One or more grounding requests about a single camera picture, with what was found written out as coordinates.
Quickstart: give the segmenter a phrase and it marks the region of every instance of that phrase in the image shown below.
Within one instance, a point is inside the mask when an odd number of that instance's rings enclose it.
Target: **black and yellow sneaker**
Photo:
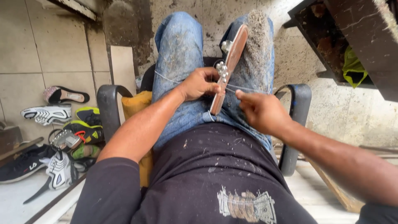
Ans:
[[[90,126],[102,125],[100,110],[96,107],[85,106],[76,110],[76,117]]]
[[[101,125],[90,126],[81,120],[74,120],[65,124],[63,129],[72,130],[72,132],[81,136],[85,144],[97,144],[105,141]]]

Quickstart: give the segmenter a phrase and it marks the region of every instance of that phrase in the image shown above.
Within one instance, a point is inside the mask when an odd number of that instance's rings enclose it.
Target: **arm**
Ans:
[[[302,152],[364,202],[398,206],[398,169],[364,149],[312,132],[292,121],[274,95],[237,91],[248,123]]]
[[[205,92],[219,93],[221,87],[207,80],[218,73],[212,67],[194,70],[181,84],[149,107],[128,119],[102,150],[98,161],[123,157],[138,163],[152,148],[176,109],[184,102],[198,99]]]

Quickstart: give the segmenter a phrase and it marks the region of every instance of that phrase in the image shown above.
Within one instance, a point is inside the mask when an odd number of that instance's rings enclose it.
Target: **thread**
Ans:
[[[160,77],[162,77],[162,78],[164,78],[164,79],[166,79],[166,80],[168,80],[168,81],[170,81],[170,82],[172,82],[172,83],[176,83],[176,84],[180,84],[180,83],[181,83],[181,82],[177,82],[177,81],[171,80],[171,79],[169,79],[169,78],[167,78],[167,77],[161,75],[161,74],[158,73],[157,71],[155,71],[155,73],[156,73],[157,75],[159,75]],[[240,90],[246,90],[246,91],[251,91],[251,92],[258,92],[258,93],[270,94],[270,92],[261,91],[261,90],[256,90],[256,89],[251,89],[251,88],[245,88],[245,87],[240,87],[240,86],[234,86],[234,85],[231,85],[231,84],[227,84],[227,86],[229,86],[229,87],[234,87],[234,88],[237,88],[237,89],[240,89]],[[229,89],[229,88],[225,88],[225,89],[228,90],[228,91],[231,91],[231,92],[234,92],[234,93],[235,93],[235,91],[233,91],[232,89]]]

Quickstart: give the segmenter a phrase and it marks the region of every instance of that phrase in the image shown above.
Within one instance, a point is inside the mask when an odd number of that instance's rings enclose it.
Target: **shoe insole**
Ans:
[[[84,102],[84,96],[83,94],[79,94],[79,93],[72,93],[72,92],[68,92],[66,90],[61,89],[61,100],[67,99],[67,100],[73,100],[73,101],[77,101],[79,103],[83,103]]]

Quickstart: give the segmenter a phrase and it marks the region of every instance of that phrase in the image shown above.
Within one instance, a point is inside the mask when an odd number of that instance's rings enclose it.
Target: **chair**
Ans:
[[[205,67],[213,66],[220,58],[204,57]],[[144,74],[141,83],[141,91],[152,91],[155,74],[155,65],[152,65]],[[311,89],[306,84],[289,84],[280,88],[276,93],[276,97],[281,97],[286,93],[285,89],[291,91],[292,99],[290,104],[290,117],[305,126],[308,116],[308,110],[311,103]],[[117,105],[117,94],[124,97],[132,97],[131,93],[120,85],[103,85],[97,93],[97,102],[100,111],[100,118],[103,126],[105,141],[108,142],[116,130],[120,127],[120,117]],[[275,162],[279,164],[279,169],[286,177],[293,175],[297,163],[299,152],[292,147],[284,144],[282,148],[279,163],[277,161],[273,149],[270,151]]]

